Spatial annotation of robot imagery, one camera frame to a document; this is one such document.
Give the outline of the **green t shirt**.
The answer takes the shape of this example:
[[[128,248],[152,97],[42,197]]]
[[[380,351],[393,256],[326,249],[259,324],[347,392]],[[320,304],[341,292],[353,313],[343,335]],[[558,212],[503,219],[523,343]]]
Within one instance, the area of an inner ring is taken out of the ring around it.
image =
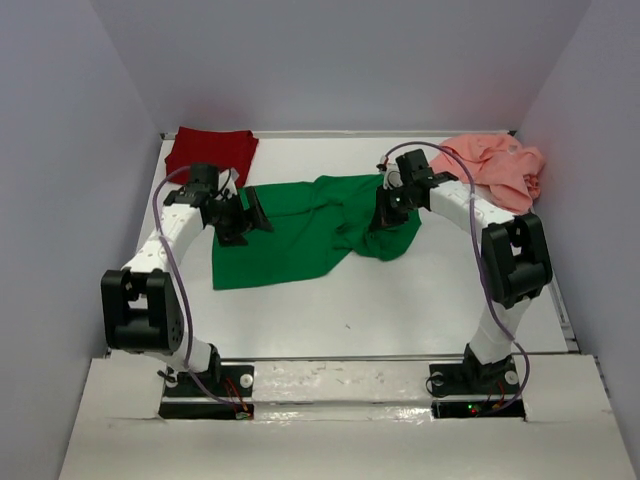
[[[217,291],[263,287],[327,275],[349,254],[393,261],[404,255],[422,222],[417,212],[389,229],[371,231],[379,175],[320,176],[312,182],[255,188],[272,232],[252,231],[248,244],[212,244]]]

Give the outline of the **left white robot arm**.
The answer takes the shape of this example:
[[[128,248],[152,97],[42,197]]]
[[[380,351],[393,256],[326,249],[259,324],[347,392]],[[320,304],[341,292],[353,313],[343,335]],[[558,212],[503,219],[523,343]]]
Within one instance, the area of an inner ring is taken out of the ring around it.
[[[179,267],[206,229],[223,247],[244,246],[248,233],[273,229],[252,187],[238,188],[238,172],[206,163],[182,168],[186,182],[152,194],[153,230],[121,268],[100,282],[105,338],[112,350],[165,363],[195,392],[209,395],[221,383],[218,349],[197,339]]]

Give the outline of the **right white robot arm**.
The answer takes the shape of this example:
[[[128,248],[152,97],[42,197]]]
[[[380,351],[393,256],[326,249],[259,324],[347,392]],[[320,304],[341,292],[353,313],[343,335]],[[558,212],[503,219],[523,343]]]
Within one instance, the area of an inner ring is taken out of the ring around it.
[[[371,230],[398,227],[420,209],[449,220],[471,237],[485,297],[462,360],[431,366],[428,391],[443,399],[489,396],[501,388],[516,399],[529,379],[516,371],[512,352],[522,348],[516,332],[531,302],[553,278],[543,224],[531,212],[517,215],[478,196],[469,171],[461,177],[435,172],[423,143],[407,146],[408,152],[377,166],[383,180],[376,190]]]

